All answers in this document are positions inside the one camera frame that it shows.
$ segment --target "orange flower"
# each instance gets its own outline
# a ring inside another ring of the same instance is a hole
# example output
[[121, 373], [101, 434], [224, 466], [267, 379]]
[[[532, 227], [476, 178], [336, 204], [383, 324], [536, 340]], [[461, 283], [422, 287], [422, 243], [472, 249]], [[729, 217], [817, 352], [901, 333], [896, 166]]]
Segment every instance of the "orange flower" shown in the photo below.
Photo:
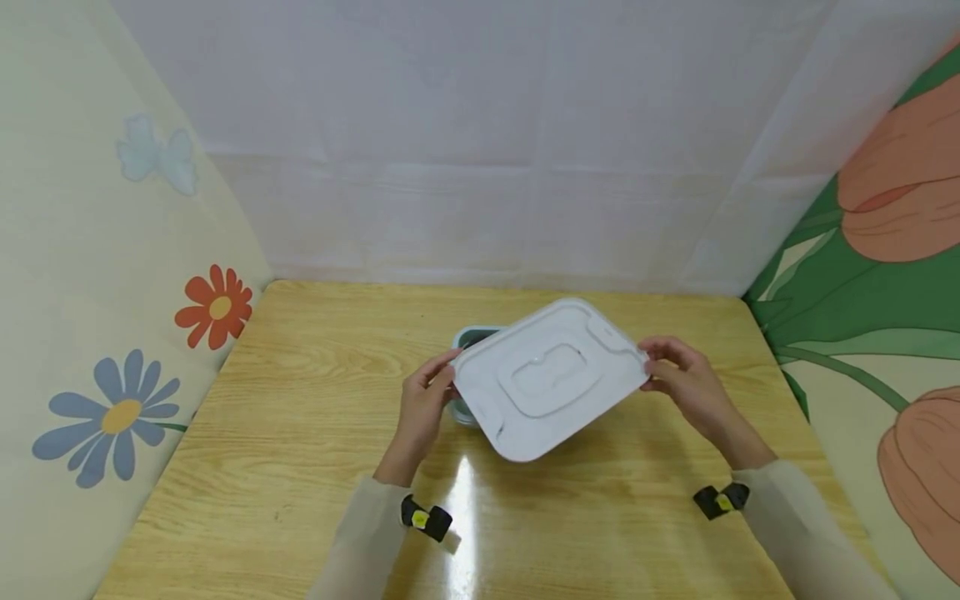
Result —
[[891, 110], [838, 175], [844, 237], [880, 262], [960, 244], [960, 77]]
[[960, 585], [960, 386], [920, 396], [880, 440], [890, 501], [926, 555]]
[[236, 272], [227, 269], [227, 279], [219, 265], [210, 265], [210, 282], [200, 276], [186, 282], [186, 296], [199, 306], [187, 306], [177, 312], [174, 322], [180, 327], [194, 327], [186, 343], [196, 348], [209, 329], [207, 340], [215, 350], [227, 343], [227, 335], [240, 337], [244, 324], [253, 312], [250, 300], [253, 291], [243, 286]]

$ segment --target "plastic container lid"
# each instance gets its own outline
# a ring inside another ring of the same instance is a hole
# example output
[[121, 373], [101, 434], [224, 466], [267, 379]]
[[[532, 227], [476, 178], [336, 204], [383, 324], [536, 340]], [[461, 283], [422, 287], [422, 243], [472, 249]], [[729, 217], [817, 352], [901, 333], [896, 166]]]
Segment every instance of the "plastic container lid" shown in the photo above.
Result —
[[649, 378], [645, 352], [584, 300], [557, 300], [464, 350], [454, 383], [493, 448], [532, 461]]

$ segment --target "yellow flower center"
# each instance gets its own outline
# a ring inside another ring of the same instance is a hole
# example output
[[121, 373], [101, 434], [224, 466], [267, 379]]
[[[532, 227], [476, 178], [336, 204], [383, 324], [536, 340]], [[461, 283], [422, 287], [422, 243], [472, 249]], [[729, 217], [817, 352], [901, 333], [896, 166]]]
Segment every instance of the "yellow flower center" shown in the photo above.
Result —
[[210, 303], [210, 318], [214, 321], [220, 321], [230, 312], [232, 307], [233, 302], [228, 297], [221, 296]]
[[140, 416], [142, 405], [139, 400], [121, 400], [117, 402], [100, 421], [100, 428], [104, 433], [116, 435], [127, 429]]

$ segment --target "wrist strap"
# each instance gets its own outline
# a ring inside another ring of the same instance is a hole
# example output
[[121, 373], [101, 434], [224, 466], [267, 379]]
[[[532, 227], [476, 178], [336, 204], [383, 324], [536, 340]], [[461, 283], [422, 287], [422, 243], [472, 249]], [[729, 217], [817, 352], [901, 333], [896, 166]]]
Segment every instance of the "wrist strap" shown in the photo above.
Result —
[[400, 503], [400, 521], [407, 527], [423, 532], [429, 538], [443, 541], [453, 523], [453, 517], [439, 506], [433, 507], [428, 513], [414, 501], [414, 495], [409, 494]]
[[693, 501], [697, 503], [708, 520], [714, 520], [726, 513], [742, 511], [749, 497], [750, 488], [742, 483], [733, 482], [721, 492], [713, 486], [706, 486], [693, 494]]

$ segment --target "floral wall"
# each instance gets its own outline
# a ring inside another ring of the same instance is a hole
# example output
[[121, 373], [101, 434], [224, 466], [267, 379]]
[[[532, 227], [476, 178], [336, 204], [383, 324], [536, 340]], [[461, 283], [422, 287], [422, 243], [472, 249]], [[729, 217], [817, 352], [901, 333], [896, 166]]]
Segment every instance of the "floral wall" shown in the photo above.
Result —
[[960, 597], [960, 46], [746, 301], [900, 594]]
[[0, 596], [89, 598], [271, 278], [108, 6], [0, 8]]

